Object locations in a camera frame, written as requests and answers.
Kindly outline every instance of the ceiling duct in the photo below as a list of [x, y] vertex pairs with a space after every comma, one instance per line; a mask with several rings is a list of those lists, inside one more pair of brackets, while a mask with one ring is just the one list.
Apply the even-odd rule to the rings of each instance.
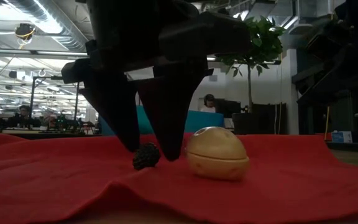
[[29, 20], [69, 51], [84, 52], [88, 39], [51, 0], [3, 0], [13, 9], [27, 14]]

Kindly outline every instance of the person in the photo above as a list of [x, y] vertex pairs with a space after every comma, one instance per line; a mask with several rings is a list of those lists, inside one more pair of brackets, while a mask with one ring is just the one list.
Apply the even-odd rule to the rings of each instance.
[[215, 97], [212, 94], [207, 94], [204, 96], [204, 106], [202, 107], [202, 112], [215, 113]]
[[20, 128], [28, 128], [30, 126], [39, 126], [38, 122], [30, 118], [30, 106], [22, 105], [19, 107], [20, 114], [16, 113], [15, 116], [8, 119], [9, 127], [15, 128], [18, 125]]

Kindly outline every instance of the small white box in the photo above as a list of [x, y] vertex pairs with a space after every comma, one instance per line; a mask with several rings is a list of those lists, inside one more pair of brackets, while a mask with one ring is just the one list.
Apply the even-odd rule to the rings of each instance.
[[353, 143], [351, 131], [333, 131], [331, 136], [333, 142]]

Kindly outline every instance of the blue box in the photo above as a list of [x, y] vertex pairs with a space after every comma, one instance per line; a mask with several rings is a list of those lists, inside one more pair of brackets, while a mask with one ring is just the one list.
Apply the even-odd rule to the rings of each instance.
[[[137, 120], [139, 122], [140, 134], [153, 134], [153, 128], [143, 109], [143, 106], [136, 106]], [[102, 117], [99, 116], [103, 135], [115, 135]], [[189, 111], [187, 114], [185, 133], [195, 133], [205, 127], [224, 127], [223, 114], [207, 113], [201, 111]]]
[[334, 131], [331, 133], [332, 141], [339, 143], [352, 143], [352, 132], [351, 131]]

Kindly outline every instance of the robotic arm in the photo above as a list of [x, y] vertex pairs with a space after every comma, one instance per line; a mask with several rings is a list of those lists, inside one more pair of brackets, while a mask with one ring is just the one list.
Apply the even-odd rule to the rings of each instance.
[[[179, 0], [77, 1], [88, 5], [95, 40], [86, 44], [89, 58], [65, 65], [64, 82], [84, 82], [81, 94], [130, 151], [140, 145], [139, 92], [165, 157], [178, 159], [191, 97], [213, 72], [206, 56], [247, 52], [244, 23], [224, 14], [199, 14]], [[146, 67], [153, 67], [154, 78], [129, 81], [124, 74]]]

